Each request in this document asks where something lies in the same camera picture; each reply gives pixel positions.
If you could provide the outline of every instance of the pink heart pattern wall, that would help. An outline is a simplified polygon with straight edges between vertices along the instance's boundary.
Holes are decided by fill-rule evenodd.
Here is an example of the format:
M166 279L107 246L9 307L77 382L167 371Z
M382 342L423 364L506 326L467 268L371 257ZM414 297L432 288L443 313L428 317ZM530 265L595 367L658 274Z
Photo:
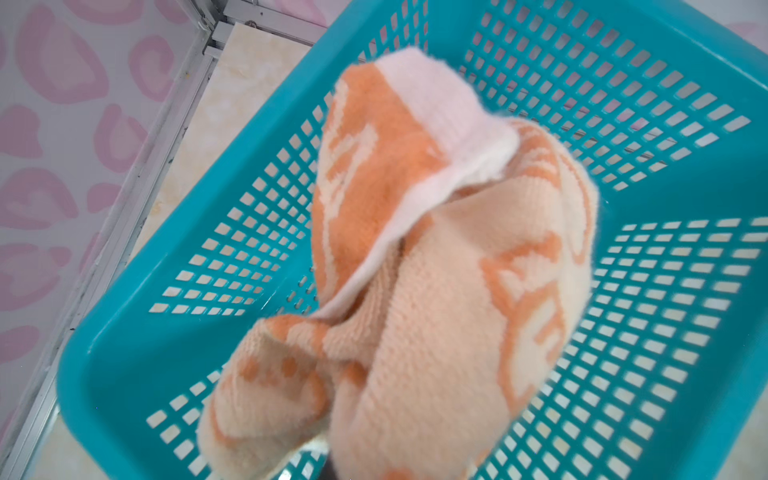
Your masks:
M177 0L2 6L0 450L195 35Z

